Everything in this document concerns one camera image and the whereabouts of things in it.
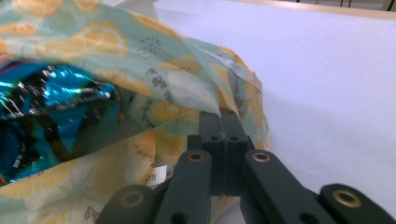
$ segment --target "plastic bag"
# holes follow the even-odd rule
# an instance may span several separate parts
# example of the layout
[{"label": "plastic bag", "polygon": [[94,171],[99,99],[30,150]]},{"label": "plastic bag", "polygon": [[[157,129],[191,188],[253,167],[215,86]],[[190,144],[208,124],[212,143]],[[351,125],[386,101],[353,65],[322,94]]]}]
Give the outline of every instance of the plastic bag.
[{"label": "plastic bag", "polygon": [[114,85],[65,64],[0,62],[3,182],[99,149],[119,122],[123,101]]},{"label": "plastic bag", "polygon": [[[229,49],[145,16],[83,0],[2,1],[0,54],[67,63],[136,92],[104,147],[0,188],[0,222],[93,223],[118,189],[145,184],[155,167],[172,175],[200,111],[231,109],[268,149],[255,74]],[[230,200],[215,200],[214,217]]]}]

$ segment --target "floral printed bag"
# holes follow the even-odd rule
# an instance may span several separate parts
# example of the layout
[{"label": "floral printed bag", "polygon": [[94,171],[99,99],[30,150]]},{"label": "floral printed bag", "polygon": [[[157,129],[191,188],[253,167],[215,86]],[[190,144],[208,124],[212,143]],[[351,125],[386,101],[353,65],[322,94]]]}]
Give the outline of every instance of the floral printed bag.
[{"label": "floral printed bag", "polygon": [[[26,132],[26,128],[19,129],[23,125],[9,126],[7,104],[3,104],[9,95],[0,95],[0,122],[8,122],[0,133],[23,130],[21,136],[29,133],[34,136],[30,139],[40,143],[32,145],[38,153],[35,159],[25,163],[28,165],[24,168],[31,173],[16,176],[15,170],[7,170],[8,176],[3,177],[7,184],[0,187],[0,223],[94,223],[120,188],[147,185],[148,175],[157,167],[165,167],[167,177],[172,175],[179,155],[186,150],[187,136],[198,134],[200,111],[219,114],[220,108],[231,109],[255,147],[269,149],[261,83],[255,74],[231,50],[180,35],[146,16],[96,1],[3,0],[0,55],[7,58],[7,63],[0,63],[0,69],[7,67],[10,60],[57,64],[61,70],[62,66],[71,68],[75,72],[67,80],[75,86],[69,89],[92,88],[96,92],[92,102],[104,101],[106,105],[83,101],[84,111],[62,110],[59,116],[43,110],[42,118],[26,117],[24,122],[33,128]],[[52,72],[49,71],[52,79],[47,80],[45,89],[54,82],[64,88],[65,82],[57,82],[53,78],[56,73]],[[85,82],[78,82],[80,77],[76,74],[84,75]],[[5,77],[14,82],[2,79]],[[4,84],[9,84],[7,90],[11,91],[19,83],[32,86],[37,81],[0,75],[2,93]],[[78,102],[86,96],[72,94],[63,103],[74,104],[74,100]],[[50,103],[46,105],[45,99],[41,102],[46,109],[53,108]],[[29,112],[29,106],[23,108]],[[67,125],[69,119],[84,116],[91,122],[81,119],[75,126]],[[82,123],[93,125],[87,125],[89,129],[84,131]],[[75,131],[65,132],[72,133],[66,138],[61,127]],[[57,147],[48,147],[48,128],[57,130],[55,139],[61,139],[61,149],[73,156],[64,160],[56,156]],[[2,143],[8,140],[0,152],[5,151],[5,145],[14,146],[15,156],[15,150],[21,147],[9,141],[19,143],[21,139],[16,134],[12,136],[0,136]],[[81,146],[86,150],[77,153]],[[55,162],[34,166],[38,165],[33,164],[37,158],[44,161],[50,156]],[[231,201],[214,199],[212,219],[226,210]]]}]

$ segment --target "shiny blue package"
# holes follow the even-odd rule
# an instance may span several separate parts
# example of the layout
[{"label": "shiny blue package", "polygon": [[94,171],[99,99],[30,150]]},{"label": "shiny blue package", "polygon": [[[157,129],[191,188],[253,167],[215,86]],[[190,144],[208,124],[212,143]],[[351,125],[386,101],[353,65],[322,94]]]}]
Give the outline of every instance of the shiny blue package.
[{"label": "shiny blue package", "polygon": [[120,112],[116,87],[91,74],[0,56],[0,186],[95,151]]}]

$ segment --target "yellow lemon print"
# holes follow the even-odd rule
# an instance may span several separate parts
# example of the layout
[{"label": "yellow lemon print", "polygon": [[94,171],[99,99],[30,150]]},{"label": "yellow lemon print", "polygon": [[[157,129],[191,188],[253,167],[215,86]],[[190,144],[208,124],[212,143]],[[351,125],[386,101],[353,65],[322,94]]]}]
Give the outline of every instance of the yellow lemon print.
[{"label": "yellow lemon print", "polygon": [[254,147],[257,149],[264,149],[267,150],[267,148],[269,148],[268,146],[264,146],[264,143],[262,142],[262,138],[261,139],[256,139],[256,141],[254,141]]},{"label": "yellow lemon print", "polygon": [[235,101],[233,100],[231,94],[228,91],[224,90],[223,88],[219,88],[219,91],[220,91],[219,106],[221,108],[231,109],[233,112],[235,112],[236,115],[239,116],[238,109],[236,108]]},{"label": "yellow lemon print", "polygon": [[186,137],[162,130],[158,131],[157,136],[157,158],[165,162],[176,162],[181,153],[186,150]]},{"label": "yellow lemon print", "polygon": [[109,54],[124,56],[128,51],[127,40],[113,23],[91,21],[79,32],[68,38],[36,44],[39,55],[73,61],[85,56]]},{"label": "yellow lemon print", "polygon": [[152,19],[148,16],[140,15],[140,14],[133,13],[133,12],[131,12],[131,16],[136,21],[140,22],[141,25],[143,25],[151,30],[154,30],[154,31],[157,31],[157,32],[163,33],[165,35],[169,35],[169,36],[181,37],[174,29],[172,29],[169,26],[164,25],[158,21],[155,21],[154,19]]},{"label": "yellow lemon print", "polygon": [[98,151],[94,155],[93,175],[99,193],[113,194],[123,186],[133,156],[153,160],[156,136],[155,132],[141,133]]},{"label": "yellow lemon print", "polygon": [[38,17],[53,15],[63,4],[64,0],[15,0],[18,9]]},{"label": "yellow lemon print", "polygon": [[228,87],[228,90],[224,90],[222,87],[219,87],[219,93],[220,93],[220,98],[219,98],[219,106],[222,108],[228,108],[234,111],[237,115],[237,108],[235,101],[233,100],[232,93],[229,91],[230,87],[230,78],[229,78],[229,73],[228,69],[224,66],[215,64],[215,63],[209,63],[209,67],[211,67],[215,72],[217,73],[218,77],[221,79],[221,81],[224,83],[225,86]]},{"label": "yellow lemon print", "polygon": [[185,106],[175,105],[169,102],[162,102],[152,109],[152,114],[155,119],[162,123],[166,123],[173,119],[179,118],[188,111],[189,109]]},{"label": "yellow lemon print", "polygon": [[181,118],[184,122],[189,124],[198,124],[199,122],[199,111],[190,109],[189,112],[183,115]]},{"label": "yellow lemon print", "polygon": [[195,59],[192,54],[186,54],[174,59],[168,63],[157,63],[159,67],[164,67],[172,70],[184,70],[186,72],[196,74],[202,70],[201,64]]},{"label": "yellow lemon print", "polygon": [[61,213],[60,216],[53,217],[53,218],[43,221],[41,223],[42,224],[64,224],[64,223],[67,223],[66,214]]},{"label": "yellow lemon print", "polygon": [[242,59],[237,54],[235,54],[232,50],[224,48],[224,47],[219,47],[219,50],[221,52],[224,52],[224,53],[227,53],[228,55],[230,55],[235,63],[241,65],[244,68],[248,68],[247,65],[242,61]]},{"label": "yellow lemon print", "polygon": [[7,54],[7,47],[3,39],[0,39],[0,54]]},{"label": "yellow lemon print", "polygon": [[230,78],[228,73],[228,68],[215,63],[208,63],[207,66],[211,67],[217,73],[221,81],[226,85],[230,86]]},{"label": "yellow lemon print", "polygon": [[73,0],[81,12],[94,12],[100,4],[100,0]]},{"label": "yellow lemon print", "polygon": [[34,35],[36,31],[35,27],[30,24],[11,23],[0,26],[0,33],[13,35]]},{"label": "yellow lemon print", "polygon": [[251,113],[256,125],[259,128],[263,128],[262,93],[250,83],[245,83],[245,91],[247,94],[247,110]]},{"label": "yellow lemon print", "polygon": [[76,163],[77,160],[67,161],[44,172],[3,186],[0,188],[0,195],[12,199],[21,199],[41,190],[53,189],[70,176]]},{"label": "yellow lemon print", "polygon": [[151,89],[148,85],[146,85],[139,79],[122,73],[119,70],[99,69],[93,70],[93,73],[113,84],[116,84],[117,86],[123,87],[126,90],[135,91],[149,97],[152,96]]}]

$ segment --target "white tabletop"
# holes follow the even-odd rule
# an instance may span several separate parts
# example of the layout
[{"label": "white tabletop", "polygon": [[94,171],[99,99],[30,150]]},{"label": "white tabletop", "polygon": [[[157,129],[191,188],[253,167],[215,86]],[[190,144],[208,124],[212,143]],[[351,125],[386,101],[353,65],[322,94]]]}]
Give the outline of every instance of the white tabletop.
[{"label": "white tabletop", "polygon": [[[269,5],[156,8],[160,21],[233,49],[257,73],[271,150],[306,188],[346,184],[396,217],[396,15]],[[237,210],[218,223],[243,223]]]}]

